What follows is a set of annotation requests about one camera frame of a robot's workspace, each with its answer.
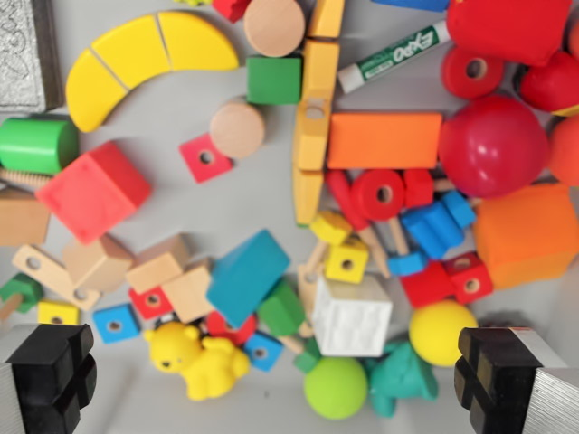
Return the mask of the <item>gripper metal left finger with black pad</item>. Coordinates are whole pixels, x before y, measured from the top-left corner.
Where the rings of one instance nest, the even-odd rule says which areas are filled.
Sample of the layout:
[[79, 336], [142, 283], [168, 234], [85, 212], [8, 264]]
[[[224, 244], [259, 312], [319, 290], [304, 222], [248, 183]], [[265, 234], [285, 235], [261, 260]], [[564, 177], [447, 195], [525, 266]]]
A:
[[89, 325], [23, 324], [1, 337], [1, 431], [72, 433], [96, 388]]

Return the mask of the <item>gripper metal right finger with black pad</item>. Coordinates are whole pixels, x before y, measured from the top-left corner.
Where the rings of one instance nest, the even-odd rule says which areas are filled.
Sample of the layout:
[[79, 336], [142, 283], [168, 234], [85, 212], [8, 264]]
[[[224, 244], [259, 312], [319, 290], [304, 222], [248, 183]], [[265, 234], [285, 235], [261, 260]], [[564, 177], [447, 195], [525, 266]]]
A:
[[457, 399], [476, 433], [576, 433], [578, 369], [533, 329], [465, 327]]

